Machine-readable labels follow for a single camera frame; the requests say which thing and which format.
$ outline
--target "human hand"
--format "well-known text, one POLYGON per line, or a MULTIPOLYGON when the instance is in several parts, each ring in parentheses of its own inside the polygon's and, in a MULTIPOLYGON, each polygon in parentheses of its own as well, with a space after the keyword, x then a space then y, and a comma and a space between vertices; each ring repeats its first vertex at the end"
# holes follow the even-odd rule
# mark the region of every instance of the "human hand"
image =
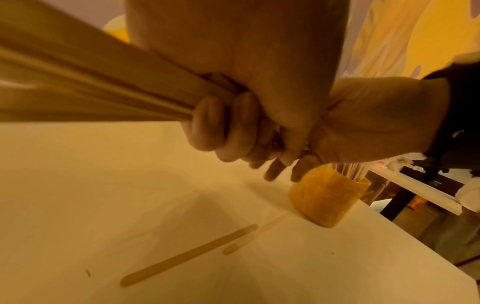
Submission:
POLYGON ((127 0, 125 8, 134 44, 196 74, 225 75, 257 97, 255 105, 240 95, 231 120, 220 101, 203 99, 184 124, 194 147, 261 163, 271 148, 258 146, 273 141, 266 116, 281 127, 281 161, 296 159, 327 106, 349 0, 127 0), (252 122, 243 124, 242 110, 252 122))
MULTIPOLYGON (((330 94, 329 107, 309 135, 310 151, 292 169, 292 181, 329 163, 368 162, 432 144, 450 103, 444 78, 342 78, 330 94)), ((265 178, 274 180, 285 166, 274 161, 265 178)))

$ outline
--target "bundle of wooden sticks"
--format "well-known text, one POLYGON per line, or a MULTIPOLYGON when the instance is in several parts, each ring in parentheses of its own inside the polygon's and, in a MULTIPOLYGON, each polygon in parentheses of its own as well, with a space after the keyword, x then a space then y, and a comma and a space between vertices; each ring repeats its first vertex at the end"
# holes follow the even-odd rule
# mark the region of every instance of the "bundle of wooden sticks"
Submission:
POLYGON ((0 121, 186 120, 234 94, 40 1, 0 0, 0 121))
POLYGON ((329 164, 328 167, 349 179, 360 182, 374 163, 329 164))

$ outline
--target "yellow container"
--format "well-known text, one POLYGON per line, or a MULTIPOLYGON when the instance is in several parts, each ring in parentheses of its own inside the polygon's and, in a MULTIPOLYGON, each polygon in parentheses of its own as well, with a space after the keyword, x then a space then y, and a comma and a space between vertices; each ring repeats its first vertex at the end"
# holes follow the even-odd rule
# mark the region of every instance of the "yellow container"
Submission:
POLYGON ((290 199, 314 223, 331 228, 337 225, 370 186, 364 178, 353 181, 327 166, 307 173, 290 189, 290 199))

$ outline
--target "white cloth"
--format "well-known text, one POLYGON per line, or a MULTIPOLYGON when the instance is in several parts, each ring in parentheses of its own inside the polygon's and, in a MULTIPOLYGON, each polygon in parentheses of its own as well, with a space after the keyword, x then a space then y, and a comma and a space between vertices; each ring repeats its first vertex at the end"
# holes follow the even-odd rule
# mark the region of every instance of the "white cloth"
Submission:
POLYGON ((480 212, 480 177, 472 178, 455 194, 460 204, 475 213, 480 212))

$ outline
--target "sleeve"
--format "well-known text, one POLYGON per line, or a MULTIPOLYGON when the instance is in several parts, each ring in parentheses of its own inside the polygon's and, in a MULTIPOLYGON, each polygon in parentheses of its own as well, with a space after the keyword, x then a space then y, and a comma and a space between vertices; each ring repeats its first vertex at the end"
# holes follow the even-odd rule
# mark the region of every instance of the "sleeve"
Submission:
POLYGON ((480 170, 480 62, 453 64, 424 79, 443 77, 450 86, 450 106, 432 146, 424 153, 425 165, 480 170))

